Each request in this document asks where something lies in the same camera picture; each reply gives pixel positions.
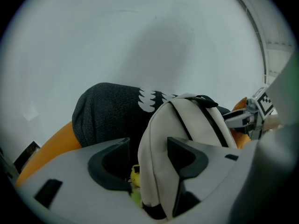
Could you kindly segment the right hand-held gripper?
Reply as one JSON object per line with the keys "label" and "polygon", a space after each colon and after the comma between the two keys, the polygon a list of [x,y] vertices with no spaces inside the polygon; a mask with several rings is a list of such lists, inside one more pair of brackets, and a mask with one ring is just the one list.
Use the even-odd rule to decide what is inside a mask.
{"label": "right hand-held gripper", "polygon": [[267,87],[261,87],[246,101],[246,109],[235,110],[223,115],[228,128],[246,127],[251,139],[260,139],[266,118],[274,106],[266,94]]}

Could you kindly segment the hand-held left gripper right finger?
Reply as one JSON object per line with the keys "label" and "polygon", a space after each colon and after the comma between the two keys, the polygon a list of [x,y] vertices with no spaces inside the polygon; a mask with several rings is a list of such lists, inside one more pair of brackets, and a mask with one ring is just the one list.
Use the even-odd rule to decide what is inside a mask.
{"label": "hand-held left gripper right finger", "polygon": [[180,178],[170,224],[233,224],[233,206],[255,150],[255,141],[238,150],[168,138],[170,161]]}

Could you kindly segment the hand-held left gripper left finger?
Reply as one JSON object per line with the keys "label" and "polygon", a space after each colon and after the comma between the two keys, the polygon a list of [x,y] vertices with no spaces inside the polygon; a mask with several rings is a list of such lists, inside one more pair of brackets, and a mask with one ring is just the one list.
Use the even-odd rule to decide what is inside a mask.
{"label": "hand-held left gripper left finger", "polygon": [[[97,152],[121,144],[124,138],[66,152],[37,170],[17,188],[25,204],[51,224],[150,224],[149,216],[126,191],[107,190],[88,173],[88,161]],[[62,182],[49,208],[35,195],[49,180]]]}

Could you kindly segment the orange sofa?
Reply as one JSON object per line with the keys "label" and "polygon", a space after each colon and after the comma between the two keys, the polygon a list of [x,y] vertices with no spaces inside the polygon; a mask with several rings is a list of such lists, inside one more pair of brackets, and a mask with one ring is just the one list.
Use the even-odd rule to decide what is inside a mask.
{"label": "orange sofa", "polygon": [[[233,111],[245,108],[246,101],[247,97],[244,97],[234,106]],[[243,146],[251,141],[246,134],[239,133],[232,129],[231,133],[238,149],[243,149]],[[20,187],[26,179],[56,156],[79,148],[81,148],[81,145],[73,132],[72,122],[69,122],[57,131],[27,163],[17,178],[15,187]]]}

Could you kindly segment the white bag with black straps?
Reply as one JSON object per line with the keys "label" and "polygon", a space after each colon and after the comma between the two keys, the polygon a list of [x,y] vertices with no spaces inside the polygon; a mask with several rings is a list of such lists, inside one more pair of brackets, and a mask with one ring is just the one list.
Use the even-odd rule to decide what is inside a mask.
{"label": "white bag with black straps", "polygon": [[227,109],[205,95],[163,103],[149,120],[138,149],[141,200],[154,219],[171,220],[199,204],[230,169],[236,142]]}

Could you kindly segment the black and white striped blanket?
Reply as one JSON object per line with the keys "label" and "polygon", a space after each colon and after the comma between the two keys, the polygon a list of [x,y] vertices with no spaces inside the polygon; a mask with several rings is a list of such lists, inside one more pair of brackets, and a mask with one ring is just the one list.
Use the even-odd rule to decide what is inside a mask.
{"label": "black and white striped blanket", "polygon": [[79,98],[72,128],[83,147],[130,138],[141,150],[167,148],[168,137],[179,137],[220,147],[235,148],[219,107],[205,95],[167,95],[143,88],[99,83]]}

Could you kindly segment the yellow toy keychain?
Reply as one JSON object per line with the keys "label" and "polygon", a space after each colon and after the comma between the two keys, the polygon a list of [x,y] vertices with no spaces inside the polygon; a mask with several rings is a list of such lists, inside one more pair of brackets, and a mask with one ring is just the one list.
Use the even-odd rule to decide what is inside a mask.
{"label": "yellow toy keychain", "polygon": [[131,174],[129,179],[129,184],[131,185],[131,198],[134,203],[142,208],[142,198],[140,192],[140,166],[139,164],[134,165],[131,168]]}

